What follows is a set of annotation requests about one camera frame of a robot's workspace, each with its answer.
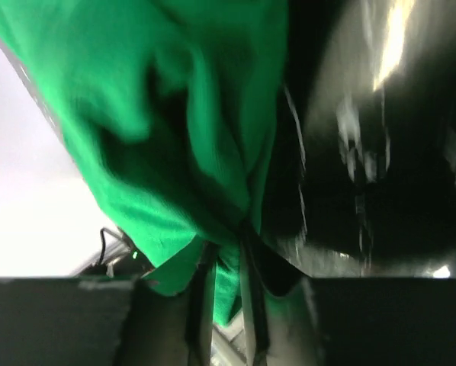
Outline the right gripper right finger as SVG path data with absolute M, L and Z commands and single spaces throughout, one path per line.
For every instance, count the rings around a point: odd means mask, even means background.
M 311 278 L 240 233 L 250 365 L 456 365 L 456 279 Z

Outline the green t shirt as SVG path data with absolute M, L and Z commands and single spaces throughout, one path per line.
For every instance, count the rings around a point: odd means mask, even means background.
M 242 226 L 261 226 L 287 23 L 286 1 L 0 1 L 0 41 L 102 211 L 155 266 L 220 247 L 222 326 Z

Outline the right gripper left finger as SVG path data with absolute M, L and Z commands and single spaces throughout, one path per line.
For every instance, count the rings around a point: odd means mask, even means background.
M 216 256 L 203 244 L 172 293 L 175 260 L 143 278 L 0 278 L 0 365 L 208 365 Z

